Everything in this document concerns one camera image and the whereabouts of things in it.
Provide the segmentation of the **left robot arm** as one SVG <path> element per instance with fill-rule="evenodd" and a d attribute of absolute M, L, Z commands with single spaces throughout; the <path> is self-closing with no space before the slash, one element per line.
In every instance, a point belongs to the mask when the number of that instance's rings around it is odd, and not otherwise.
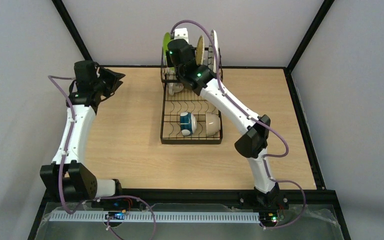
<path fill-rule="evenodd" d="M 63 94 L 67 118 L 60 145 L 52 161 L 40 168 L 46 191 L 55 200 L 86 201 L 111 197 L 122 190 L 117 179 L 98 179 L 86 166 L 86 148 L 99 104 L 122 85 L 124 73 L 112 71 L 92 60 L 74 64 L 74 77 Z"/>

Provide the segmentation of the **black frame front rail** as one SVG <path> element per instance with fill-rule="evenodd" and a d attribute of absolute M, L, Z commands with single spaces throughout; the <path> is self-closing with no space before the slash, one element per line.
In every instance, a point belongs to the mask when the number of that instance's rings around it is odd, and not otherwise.
<path fill-rule="evenodd" d="M 268 211 L 288 209 L 290 205 L 337 205 L 334 190 L 279 190 L 265 196 L 253 190 L 191 190 L 191 189 L 141 189 L 125 188 L 121 192 L 131 199 L 132 208 L 145 205 L 133 197 L 138 197 L 150 206 L 154 204 L 221 204 L 243 210 Z"/>

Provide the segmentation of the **woven bamboo coaster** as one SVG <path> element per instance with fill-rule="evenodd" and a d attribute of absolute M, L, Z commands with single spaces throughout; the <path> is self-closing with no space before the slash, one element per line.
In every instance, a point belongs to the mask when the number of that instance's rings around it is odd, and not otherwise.
<path fill-rule="evenodd" d="M 196 45 L 195 61 L 198 66 L 204 63 L 205 57 L 205 39 L 203 35 L 200 35 Z"/>

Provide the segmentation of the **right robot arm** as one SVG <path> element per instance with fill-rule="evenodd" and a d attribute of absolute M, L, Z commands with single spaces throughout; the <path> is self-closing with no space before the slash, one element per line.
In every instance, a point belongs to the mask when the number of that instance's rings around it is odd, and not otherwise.
<path fill-rule="evenodd" d="M 197 64 L 195 49 L 185 39 L 170 41 L 166 56 L 169 58 L 168 66 L 175 69 L 176 78 L 185 88 L 213 104 L 234 124 L 241 134 L 234 146 L 249 162 L 254 187 L 264 194 L 270 192 L 275 183 L 263 163 L 269 131 L 266 117 L 247 110 L 224 86 L 218 69 L 212 70 L 207 65 Z"/>

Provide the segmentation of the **white ceramic bowl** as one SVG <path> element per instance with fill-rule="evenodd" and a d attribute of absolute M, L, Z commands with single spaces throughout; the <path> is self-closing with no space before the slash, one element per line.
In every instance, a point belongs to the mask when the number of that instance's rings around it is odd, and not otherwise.
<path fill-rule="evenodd" d="M 205 114 L 205 132 L 207 137 L 216 135 L 221 129 L 220 118 L 217 114 L 207 112 Z"/>

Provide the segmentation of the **small blue rimmed bowl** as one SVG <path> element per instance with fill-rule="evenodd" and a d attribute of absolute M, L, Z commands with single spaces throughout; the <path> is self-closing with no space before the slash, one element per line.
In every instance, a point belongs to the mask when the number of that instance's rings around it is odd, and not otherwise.
<path fill-rule="evenodd" d="M 193 135 L 197 130 L 197 119 L 191 112 L 181 112 L 179 115 L 181 134 L 184 137 Z"/>

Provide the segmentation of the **black wire dish rack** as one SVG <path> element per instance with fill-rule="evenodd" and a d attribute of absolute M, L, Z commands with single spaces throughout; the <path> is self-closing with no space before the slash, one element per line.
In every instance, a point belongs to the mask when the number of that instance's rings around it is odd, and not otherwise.
<path fill-rule="evenodd" d="M 212 136 L 206 134 L 206 114 L 215 114 L 222 120 L 220 111 L 194 92 L 183 89 L 174 92 L 179 85 L 175 72 L 167 67 L 165 51 L 161 51 L 160 78 L 163 87 L 160 141 L 165 145 L 219 145 L 223 140 L 221 129 Z M 188 136 L 182 135 L 180 114 L 192 113 L 197 121 L 196 131 Z"/>

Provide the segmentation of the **beige patterned mug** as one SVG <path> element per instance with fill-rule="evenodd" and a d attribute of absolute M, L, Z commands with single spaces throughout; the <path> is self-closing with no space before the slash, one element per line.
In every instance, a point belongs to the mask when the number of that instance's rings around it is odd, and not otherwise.
<path fill-rule="evenodd" d="M 177 80 L 176 72 L 173 67 L 168 67 L 166 73 L 167 73 L 168 80 Z M 168 94 L 170 96 L 173 96 L 174 94 L 179 93 L 184 89 L 184 85 L 180 82 L 169 82 L 167 84 L 167 87 L 168 87 Z"/>

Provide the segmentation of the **green plate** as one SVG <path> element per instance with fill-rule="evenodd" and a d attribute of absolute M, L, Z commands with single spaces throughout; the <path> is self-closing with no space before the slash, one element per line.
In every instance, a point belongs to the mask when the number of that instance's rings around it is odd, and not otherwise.
<path fill-rule="evenodd" d="M 171 55 L 169 53 L 169 48 L 168 48 L 168 44 L 172 39 L 173 39 L 173 36 L 169 32 L 166 32 L 162 41 L 162 63 L 163 63 L 163 66 L 166 66 L 167 68 L 173 71 L 175 68 L 172 63 Z"/>

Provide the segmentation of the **blue striped white plate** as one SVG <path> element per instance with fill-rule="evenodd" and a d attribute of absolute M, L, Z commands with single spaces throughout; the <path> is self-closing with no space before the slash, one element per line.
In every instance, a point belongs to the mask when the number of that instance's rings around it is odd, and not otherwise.
<path fill-rule="evenodd" d="M 217 55 L 219 57 L 219 43 L 218 43 L 218 37 L 217 32 L 212 29 L 210 32 L 211 39 L 213 40 L 213 44 L 210 42 L 208 46 L 208 67 L 212 69 L 214 73 L 217 73 L 217 61 L 215 60 L 215 56 Z"/>

